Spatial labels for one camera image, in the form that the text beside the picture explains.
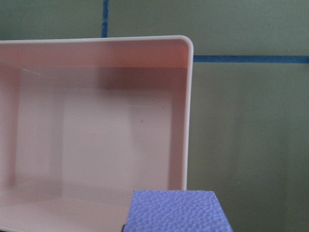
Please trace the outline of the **purple foam block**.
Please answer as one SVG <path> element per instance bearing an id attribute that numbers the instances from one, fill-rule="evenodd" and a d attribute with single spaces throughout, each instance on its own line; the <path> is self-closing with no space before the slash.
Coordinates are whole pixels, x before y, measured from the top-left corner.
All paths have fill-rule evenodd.
<path id="1" fill-rule="evenodd" d="M 124 232 L 231 232 L 213 191 L 136 190 Z"/>

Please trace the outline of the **pink plastic bin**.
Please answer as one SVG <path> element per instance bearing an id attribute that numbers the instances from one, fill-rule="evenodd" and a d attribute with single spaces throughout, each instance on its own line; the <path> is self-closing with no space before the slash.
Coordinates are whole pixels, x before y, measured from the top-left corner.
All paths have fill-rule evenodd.
<path id="1" fill-rule="evenodd" d="M 0 229 L 119 232 L 133 191 L 185 190 L 185 36 L 0 43 Z"/>

